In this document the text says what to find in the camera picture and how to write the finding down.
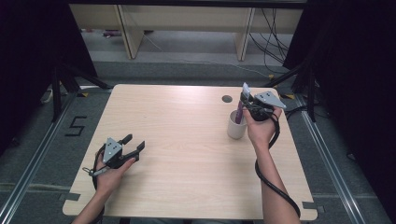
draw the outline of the person's left hand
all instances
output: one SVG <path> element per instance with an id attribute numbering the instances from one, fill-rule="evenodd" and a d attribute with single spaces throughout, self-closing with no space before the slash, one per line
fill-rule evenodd
<path id="1" fill-rule="evenodd" d="M 135 159 L 131 158 L 125 162 L 119 169 L 109 169 L 103 174 L 97 176 L 97 193 L 110 195 L 115 189 L 117 189 L 122 180 L 123 174 L 134 164 Z M 103 163 L 103 154 L 99 155 L 96 170 L 106 166 Z"/>

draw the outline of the table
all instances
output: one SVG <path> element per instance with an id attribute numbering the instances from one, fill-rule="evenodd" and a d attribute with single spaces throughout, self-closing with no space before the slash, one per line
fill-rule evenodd
<path id="1" fill-rule="evenodd" d="M 274 89 L 251 88 L 263 91 L 276 95 Z M 70 189 L 79 199 L 66 201 L 64 213 L 77 215 L 94 194 L 82 167 L 92 167 L 108 137 L 120 140 L 132 133 L 123 154 L 142 141 L 146 148 L 107 202 L 106 216 L 261 219 L 253 146 L 247 134 L 239 140 L 227 135 L 240 92 L 236 87 L 117 85 Z M 223 102 L 224 95 L 233 100 Z M 272 156 L 301 219 L 313 220 L 317 210 L 303 208 L 313 199 L 285 116 L 280 130 Z"/>

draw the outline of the black stand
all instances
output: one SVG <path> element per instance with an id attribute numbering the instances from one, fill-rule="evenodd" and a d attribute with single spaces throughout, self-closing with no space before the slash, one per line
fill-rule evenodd
<path id="1" fill-rule="evenodd" d="M 52 122 L 55 121 L 62 112 L 60 82 L 62 82 L 62 84 L 64 85 L 64 87 L 68 92 L 78 92 L 81 90 L 76 80 L 74 79 L 74 76 L 70 74 L 83 77 L 84 79 L 90 81 L 92 84 L 104 90 L 113 89 L 113 86 L 107 85 L 105 82 L 102 82 L 98 78 L 82 72 L 81 70 L 77 69 L 72 65 L 59 63 L 59 65 L 53 69 L 53 74 L 52 74 L 52 92 L 53 92 Z"/>
<path id="2" fill-rule="evenodd" d="M 329 16 L 320 27 L 318 36 L 315 38 L 315 41 L 308 51 L 304 61 L 289 70 L 288 73 L 264 85 L 265 88 L 272 88 L 288 78 L 298 75 L 294 80 L 291 89 L 293 92 L 301 92 L 305 87 L 308 88 L 307 111 L 313 122 L 316 122 L 314 114 L 315 72 L 317 71 L 318 64 L 323 63 L 325 54 L 331 47 L 333 34 L 337 30 L 338 22 L 340 22 L 339 20 L 341 17 L 339 15 L 342 9 L 342 3 L 343 0 L 338 0 L 330 7 Z"/>

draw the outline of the cup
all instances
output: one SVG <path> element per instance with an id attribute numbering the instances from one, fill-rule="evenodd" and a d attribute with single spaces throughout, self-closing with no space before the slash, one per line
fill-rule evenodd
<path id="1" fill-rule="evenodd" d="M 227 134 L 233 139 L 240 139 L 244 136 L 245 130 L 247 129 L 247 122 L 245 119 L 241 120 L 241 123 L 235 123 L 236 110 L 231 112 L 228 118 Z"/>

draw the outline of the gray carpet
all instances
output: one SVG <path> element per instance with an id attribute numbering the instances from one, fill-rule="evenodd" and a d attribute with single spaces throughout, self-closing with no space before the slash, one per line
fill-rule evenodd
<path id="1" fill-rule="evenodd" d="M 94 65 L 99 78 L 111 85 L 131 83 L 239 87 L 246 81 L 251 87 L 260 87 L 269 81 L 267 77 L 230 65 L 183 63 L 94 63 Z M 260 71 L 265 76 L 269 74 L 279 76 L 264 66 L 244 66 L 244 68 Z M 277 72 L 287 71 L 280 67 L 270 67 L 270 69 Z M 80 85 L 91 85 L 80 78 L 78 82 Z M 290 93 L 291 83 L 292 78 L 279 84 L 277 90 L 282 94 Z M 11 223 L 69 223 L 73 219 L 62 212 L 63 195 L 68 192 L 74 181 L 108 97 L 109 93 L 91 92 L 87 97 L 75 99 Z M 283 102 L 288 109 L 297 106 L 295 100 L 283 99 Z M 360 167 L 347 158 L 347 148 L 331 118 L 323 118 L 327 117 L 325 107 L 317 106 L 316 112 L 317 125 L 322 136 L 356 197 L 367 223 L 390 223 L 362 175 Z M 44 137 L 50 126 L 51 113 L 51 103 L 38 107 L 30 122 L 19 134 L 20 145 L 8 148 L 0 158 L 1 203 L 10 193 L 10 185 L 19 180 Z M 78 130 L 70 128 L 75 116 L 86 117 L 78 119 L 75 123 L 84 126 L 84 129 L 80 136 L 66 136 L 70 133 L 78 133 Z M 318 219 L 312 223 L 350 223 L 346 209 L 300 112 L 289 118 L 289 125 L 308 185 L 319 210 Z M 118 219 L 107 218 L 104 223 L 118 223 Z"/>

